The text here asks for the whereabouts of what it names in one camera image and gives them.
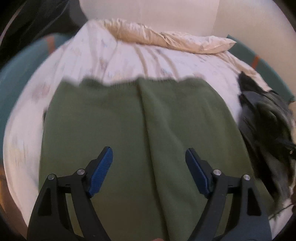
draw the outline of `mattress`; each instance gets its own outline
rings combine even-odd
[[[4,168],[9,191],[26,224],[38,196],[44,112],[62,79],[78,85],[83,78],[91,77],[104,85],[112,85],[138,76],[170,77],[176,81],[189,76],[201,77],[223,98],[236,122],[241,112],[237,83],[241,71],[262,89],[270,90],[254,69],[228,51],[194,53],[194,49],[188,47],[188,39],[177,32],[174,34],[180,36],[178,50],[171,44],[160,47],[158,41],[146,41],[155,35],[154,31],[135,23],[124,28],[122,23],[116,20],[87,22],[36,70],[11,112],[4,134]],[[270,220],[273,237],[292,215],[291,209]]]

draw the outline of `silver bolt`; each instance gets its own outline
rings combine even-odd
[[[47,178],[48,178],[48,180],[52,180],[52,179],[55,178],[55,175],[54,174],[49,174]]]
[[[216,176],[220,176],[222,172],[221,172],[220,170],[218,170],[218,169],[215,169],[215,170],[213,171],[213,173],[214,173]]]
[[[77,171],[77,174],[78,175],[83,175],[85,173],[85,170],[84,169],[79,169],[78,171]]]
[[[247,180],[247,181],[250,181],[251,177],[248,174],[245,174],[244,179]]]

